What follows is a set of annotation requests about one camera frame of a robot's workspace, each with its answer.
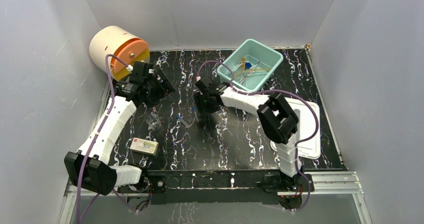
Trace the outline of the clear glass beaker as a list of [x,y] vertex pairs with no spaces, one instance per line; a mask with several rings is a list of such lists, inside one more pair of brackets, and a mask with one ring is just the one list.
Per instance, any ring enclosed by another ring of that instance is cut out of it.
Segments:
[[150,131],[156,131],[161,128],[161,121],[156,113],[150,113],[145,117],[145,121],[148,124]]

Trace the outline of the amber rubber tube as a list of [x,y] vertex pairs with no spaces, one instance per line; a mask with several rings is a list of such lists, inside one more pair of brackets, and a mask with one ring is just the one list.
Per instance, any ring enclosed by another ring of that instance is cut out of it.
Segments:
[[257,72],[257,71],[270,71],[271,70],[271,68],[260,68],[260,69],[258,69],[258,68],[253,69],[252,67],[247,68],[247,63],[248,62],[246,61],[246,58],[242,57],[241,58],[241,66],[240,66],[241,71],[234,75],[235,80],[237,79],[238,76],[241,76],[241,75],[250,74],[250,73],[253,73],[253,72]]

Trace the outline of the white red slide box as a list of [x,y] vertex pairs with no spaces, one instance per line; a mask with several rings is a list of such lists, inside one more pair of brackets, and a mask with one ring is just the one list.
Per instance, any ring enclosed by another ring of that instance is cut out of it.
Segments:
[[138,153],[156,155],[159,143],[156,141],[134,138],[130,145],[130,150]]

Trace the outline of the mint green plastic bin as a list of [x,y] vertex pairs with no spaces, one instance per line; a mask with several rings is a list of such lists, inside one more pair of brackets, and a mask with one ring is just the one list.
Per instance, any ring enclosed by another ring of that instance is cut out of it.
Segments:
[[217,74],[222,82],[233,80],[239,89],[258,92],[283,59],[278,51],[247,39],[217,68]]

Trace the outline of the white plastic bin lid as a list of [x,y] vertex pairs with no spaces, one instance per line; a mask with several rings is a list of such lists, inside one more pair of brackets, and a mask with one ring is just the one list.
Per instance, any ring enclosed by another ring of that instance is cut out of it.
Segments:
[[[316,121],[312,111],[298,99],[286,97],[286,100],[299,118],[294,142],[310,137],[316,129]],[[321,155],[320,137],[320,129],[318,128],[318,131],[313,138],[297,145],[298,156],[307,159],[318,159]]]

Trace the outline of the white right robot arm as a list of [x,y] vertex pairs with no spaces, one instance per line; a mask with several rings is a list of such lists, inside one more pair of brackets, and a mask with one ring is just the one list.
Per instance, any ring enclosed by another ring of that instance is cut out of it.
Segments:
[[197,78],[194,106],[198,119],[233,107],[259,118],[266,137],[276,147],[279,174],[266,174],[261,183],[268,190],[296,190],[302,183],[302,164],[297,155],[296,133],[299,118],[282,94],[243,93],[227,82],[218,83],[210,77]]

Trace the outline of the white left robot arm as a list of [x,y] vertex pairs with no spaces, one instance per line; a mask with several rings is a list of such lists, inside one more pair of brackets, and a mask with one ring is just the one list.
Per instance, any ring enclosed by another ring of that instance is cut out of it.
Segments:
[[107,195],[115,188],[130,185],[137,192],[149,187],[146,170],[137,164],[110,166],[116,141],[139,106],[153,107],[175,91],[159,65],[134,62],[127,77],[112,85],[105,111],[88,139],[76,152],[64,158],[71,183]]

